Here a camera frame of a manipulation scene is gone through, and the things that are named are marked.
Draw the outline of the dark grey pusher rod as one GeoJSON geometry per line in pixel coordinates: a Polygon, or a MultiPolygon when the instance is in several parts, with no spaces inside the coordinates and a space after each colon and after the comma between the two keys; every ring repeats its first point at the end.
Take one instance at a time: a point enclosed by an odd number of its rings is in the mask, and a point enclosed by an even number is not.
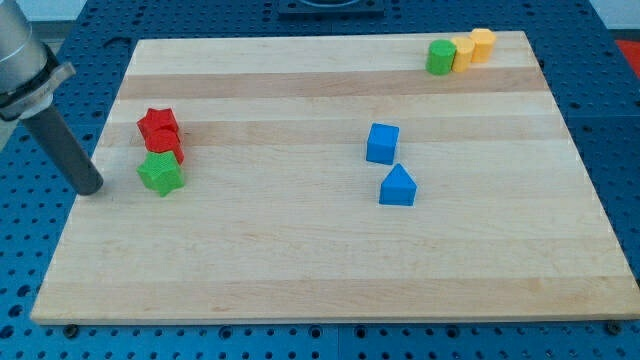
{"type": "Polygon", "coordinates": [[[22,119],[21,123],[78,195],[92,195],[102,187],[102,175],[55,106],[22,119]]]}

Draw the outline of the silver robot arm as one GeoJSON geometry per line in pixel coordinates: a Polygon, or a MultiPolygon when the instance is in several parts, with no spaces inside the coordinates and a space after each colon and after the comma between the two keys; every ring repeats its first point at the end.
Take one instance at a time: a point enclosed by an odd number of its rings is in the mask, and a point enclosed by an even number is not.
{"type": "Polygon", "coordinates": [[[75,68],[40,40],[17,2],[1,2],[1,120],[19,121],[79,195],[96,193],[103,177],[53,104],[75,68]]]}

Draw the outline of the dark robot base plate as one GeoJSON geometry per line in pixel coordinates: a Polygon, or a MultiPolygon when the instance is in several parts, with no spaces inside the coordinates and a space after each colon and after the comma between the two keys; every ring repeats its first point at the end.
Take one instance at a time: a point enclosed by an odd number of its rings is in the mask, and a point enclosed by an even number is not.
{"type": "Polygon", "coordinates": [[[280,17],[381,15],[384,0],[277,0],[280,17]]]}

